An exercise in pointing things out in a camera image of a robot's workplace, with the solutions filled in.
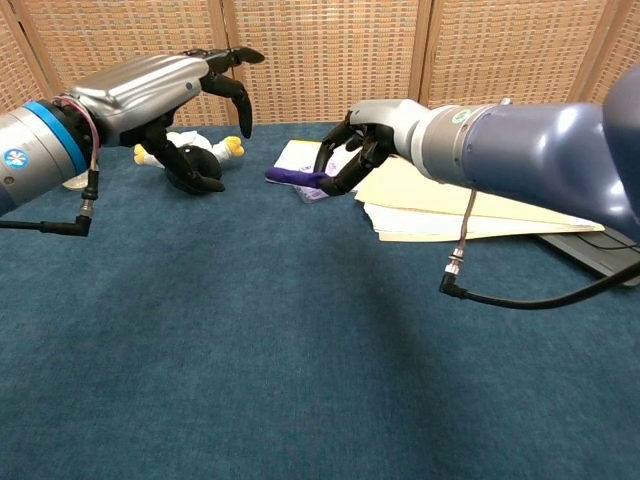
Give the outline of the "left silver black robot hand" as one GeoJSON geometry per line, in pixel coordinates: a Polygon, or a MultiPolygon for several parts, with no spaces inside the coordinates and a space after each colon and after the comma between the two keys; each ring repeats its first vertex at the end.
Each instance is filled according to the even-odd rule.
{"type": "Polygon", "coordinates": [[[189,191],[222,192],[224,184],[192,166],[167,137],[175,112],[200,93],[232,100],[243,137],[252,133],[253,111],[244,85],[225,73],[265,56],[249,47],[191,49],[143,56],[94,73],[68,94],[90,113],[103,146],[142,145],[189,191]]]}

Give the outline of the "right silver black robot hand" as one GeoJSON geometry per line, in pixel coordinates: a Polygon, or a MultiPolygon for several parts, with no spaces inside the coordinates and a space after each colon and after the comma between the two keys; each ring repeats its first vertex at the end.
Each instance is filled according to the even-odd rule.
{"type": "Polygon", "coordinates": [[[391,155],[411,157],[412,136],[429,109],[410,99],[359,101],[322,140],[313,171],[320,175],[316,187],[329,196],[348,193],[391,155]],[[334,151],[344,146],[359,152],[334,176],[326,167],[334,151]]]}

